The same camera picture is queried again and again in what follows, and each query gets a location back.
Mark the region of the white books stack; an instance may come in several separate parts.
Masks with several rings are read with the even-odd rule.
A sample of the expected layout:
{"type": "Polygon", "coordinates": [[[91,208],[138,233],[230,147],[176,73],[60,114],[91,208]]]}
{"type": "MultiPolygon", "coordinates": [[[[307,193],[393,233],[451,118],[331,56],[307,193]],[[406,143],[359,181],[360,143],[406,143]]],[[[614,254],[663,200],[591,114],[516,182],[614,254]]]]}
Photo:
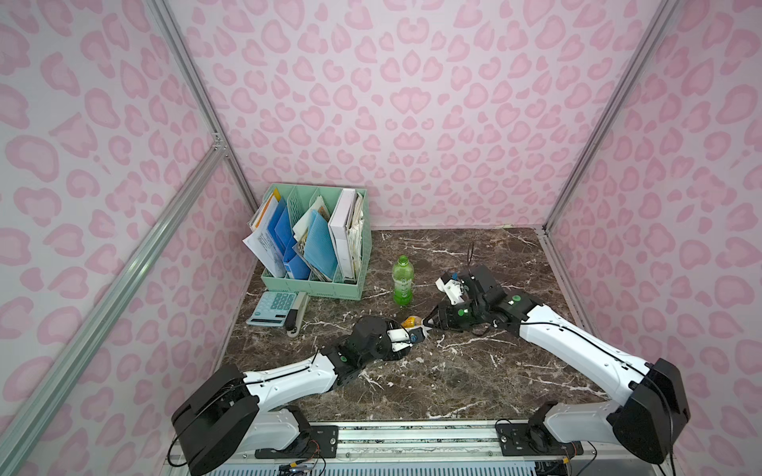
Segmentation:
{"type": "Polygon", "coordinates": [[[359,276],[361,212],[362,195],[355,188],[343,188],[329,219],[329,231],[345,282],[356,282],[359,276]]]}

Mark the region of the pink drink bottle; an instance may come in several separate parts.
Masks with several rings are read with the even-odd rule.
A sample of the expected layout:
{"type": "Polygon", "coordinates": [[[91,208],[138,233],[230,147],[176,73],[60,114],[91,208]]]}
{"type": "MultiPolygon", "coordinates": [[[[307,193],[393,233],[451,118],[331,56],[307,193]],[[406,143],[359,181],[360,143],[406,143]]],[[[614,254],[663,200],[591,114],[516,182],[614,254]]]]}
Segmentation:
{"type": "Polygon", "coordinates": [[[411,315],[408,317],[408,319],[405,319],[402,322],[402,327],[408,331],[408,333],[422,333],[426,334],[426,329],[424,327],[423,319],[422,317],[417,317],[416,315],[411,315]]]}

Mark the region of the calculator with handset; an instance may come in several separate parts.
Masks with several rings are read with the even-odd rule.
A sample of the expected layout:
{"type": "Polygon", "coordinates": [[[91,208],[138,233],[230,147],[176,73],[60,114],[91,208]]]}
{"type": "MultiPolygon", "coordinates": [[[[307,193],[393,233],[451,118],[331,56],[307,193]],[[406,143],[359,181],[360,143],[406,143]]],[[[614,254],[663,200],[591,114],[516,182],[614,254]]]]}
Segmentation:
{"type": "Polygon", "coordinates": [[[246,323],[251,326],[283,328],[287,337],[300,334],[310,297],[304,293],[265,292],[246,323]]]}

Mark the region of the light blue folder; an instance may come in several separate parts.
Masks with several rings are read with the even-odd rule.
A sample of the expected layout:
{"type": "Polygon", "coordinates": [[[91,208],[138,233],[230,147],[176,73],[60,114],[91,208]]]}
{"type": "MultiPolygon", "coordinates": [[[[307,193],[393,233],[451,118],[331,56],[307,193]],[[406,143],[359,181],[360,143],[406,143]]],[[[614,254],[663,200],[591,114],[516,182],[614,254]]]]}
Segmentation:
{"type": "Polygon", "coordinates": [[[337,256],[331,241],[329,224],[317,210],[308,213],[303,256],[307,263],[326,280],[333,281],[337,271],[337,256]]]}

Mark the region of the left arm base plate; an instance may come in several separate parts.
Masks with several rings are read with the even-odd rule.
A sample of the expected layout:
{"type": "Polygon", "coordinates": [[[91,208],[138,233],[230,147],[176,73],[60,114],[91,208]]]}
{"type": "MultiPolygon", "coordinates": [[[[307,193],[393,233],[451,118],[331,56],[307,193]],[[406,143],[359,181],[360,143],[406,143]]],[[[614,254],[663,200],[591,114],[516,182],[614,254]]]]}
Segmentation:
{"type": "Polygon", "coordinates": [[[337,456],[339,443],[339,428],[337,426],[311,426],[301,430],[296,439],[285,449],[258,449],[256,459],[306,459],[311,456],[321,456],[325,459],[337,456]]]}

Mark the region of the aluminium mounting rail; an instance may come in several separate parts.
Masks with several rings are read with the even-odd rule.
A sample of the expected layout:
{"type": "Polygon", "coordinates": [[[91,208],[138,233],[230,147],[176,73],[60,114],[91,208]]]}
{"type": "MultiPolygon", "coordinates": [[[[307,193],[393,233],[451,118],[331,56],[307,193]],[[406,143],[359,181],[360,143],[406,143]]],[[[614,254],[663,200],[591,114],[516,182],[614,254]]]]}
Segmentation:
{"type": "Polygon", "coordinates": [[[611,443],[582,441],[585,454],[503,456],[497,420],[414,420],[414,422],[323,422],[337,426],[337,456],[325,459],[256,459],[257,449],[239,450],[216,467],[219,475],[276,474],[280,465],[305,460],[315,474],[519,474],[659,475],[668,464],[651,465],[611,443]]]}

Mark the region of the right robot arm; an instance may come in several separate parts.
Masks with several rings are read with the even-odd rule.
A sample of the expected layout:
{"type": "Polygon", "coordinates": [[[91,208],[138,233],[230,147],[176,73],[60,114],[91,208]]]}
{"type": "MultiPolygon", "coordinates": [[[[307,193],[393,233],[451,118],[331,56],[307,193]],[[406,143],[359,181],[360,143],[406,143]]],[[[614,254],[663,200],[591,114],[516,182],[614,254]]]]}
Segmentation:
{"type": "Polygon", "coordinates": [[[462,274],[441,275],[444,299],[427,315],[426,327],[467,331],[487,324],[535,344],[599,386],[597,404],[543,404],[527,420],[527,446],[547,454],[572,442],[619,444],[635,457],[660,465],[691,419],[680,370],[660,358],[630,355],[563,319],[540,299],[500,286],[479,265],[462,274]]]}

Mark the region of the green plastic file crate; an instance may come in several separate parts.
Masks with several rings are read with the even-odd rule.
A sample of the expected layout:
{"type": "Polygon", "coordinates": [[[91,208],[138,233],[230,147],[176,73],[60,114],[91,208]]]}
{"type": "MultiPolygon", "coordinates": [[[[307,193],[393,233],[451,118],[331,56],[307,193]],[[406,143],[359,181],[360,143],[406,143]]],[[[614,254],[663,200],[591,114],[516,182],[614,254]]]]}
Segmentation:
{"type": "Polygon", "coordinates": [[[361,188],[272,184],[249,222],[246,246],[271,292],[361,299],[371,251],[361,188]]]}

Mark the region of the green soda bottle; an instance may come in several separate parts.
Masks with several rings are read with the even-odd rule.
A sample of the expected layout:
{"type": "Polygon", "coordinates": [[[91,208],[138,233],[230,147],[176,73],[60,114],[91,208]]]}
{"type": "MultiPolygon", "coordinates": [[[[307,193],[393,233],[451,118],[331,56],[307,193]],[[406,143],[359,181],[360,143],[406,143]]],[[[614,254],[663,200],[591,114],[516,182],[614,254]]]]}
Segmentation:
{"type": "Polygon", "coordinates": [[[415,269],[409,258],[402,255],[392,269],[393,298],[397,305],[406,307],[413,299],[415,269]]]}

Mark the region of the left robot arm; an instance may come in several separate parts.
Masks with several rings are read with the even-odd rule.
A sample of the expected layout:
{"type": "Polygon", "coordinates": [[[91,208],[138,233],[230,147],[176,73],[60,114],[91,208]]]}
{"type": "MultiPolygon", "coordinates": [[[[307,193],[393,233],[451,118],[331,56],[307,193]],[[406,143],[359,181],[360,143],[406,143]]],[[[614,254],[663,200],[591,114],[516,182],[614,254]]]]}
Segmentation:
{"type": "Polygon", "coordinates": [[[183,466],[206,475],[240,453],[330,458],[337,429],[312,426],[295,402],[342,388],[373,363],[402,360],[426,338],[424,327],[369,315],[302,361],[265,371],[219,367],[172,416],[183,466]]]}

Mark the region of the white paper sheets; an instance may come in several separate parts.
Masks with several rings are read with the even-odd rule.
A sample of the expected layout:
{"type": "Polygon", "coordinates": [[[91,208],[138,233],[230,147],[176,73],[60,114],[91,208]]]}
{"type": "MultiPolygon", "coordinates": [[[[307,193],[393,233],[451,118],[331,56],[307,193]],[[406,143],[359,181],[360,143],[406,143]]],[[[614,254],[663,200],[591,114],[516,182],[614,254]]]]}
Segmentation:
{"type": "Polygon", "coordinates": [[[270,194],[261,204],[256,214],[249,220],[251,233],[243,239],[243,244],[255,255],[266,270],[275,278],[285,278],[283,255],[269,231],[269,225],[279,209],[280,200],[270,194]]]}

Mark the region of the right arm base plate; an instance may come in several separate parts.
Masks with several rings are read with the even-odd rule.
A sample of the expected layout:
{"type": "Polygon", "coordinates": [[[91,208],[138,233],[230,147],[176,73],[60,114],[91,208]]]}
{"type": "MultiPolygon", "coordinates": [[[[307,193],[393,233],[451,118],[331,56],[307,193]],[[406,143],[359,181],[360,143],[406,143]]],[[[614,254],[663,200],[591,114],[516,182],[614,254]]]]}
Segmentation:
{"type": "Polygon", "coordinates": [[[503,456],[558,456],[573,459],[585,454],[579,441],[559,442],[543,426],[502,418],[494,424],[503,456]]]}

